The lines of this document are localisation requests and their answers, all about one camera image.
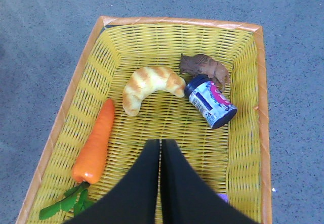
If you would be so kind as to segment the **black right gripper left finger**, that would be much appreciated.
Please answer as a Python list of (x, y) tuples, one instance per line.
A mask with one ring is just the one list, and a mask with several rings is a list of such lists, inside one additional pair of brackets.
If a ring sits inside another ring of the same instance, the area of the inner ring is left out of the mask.
[(160, 141), (147, 140), (125, 176), (67, 223), (155, 223)]

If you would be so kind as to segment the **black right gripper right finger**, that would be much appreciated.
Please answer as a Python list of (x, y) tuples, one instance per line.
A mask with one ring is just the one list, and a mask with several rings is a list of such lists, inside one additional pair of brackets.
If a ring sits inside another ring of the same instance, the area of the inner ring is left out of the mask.
[(225, 202), (188, 163), (175, 140), (161, 141), (164, 223), (256, 223)]

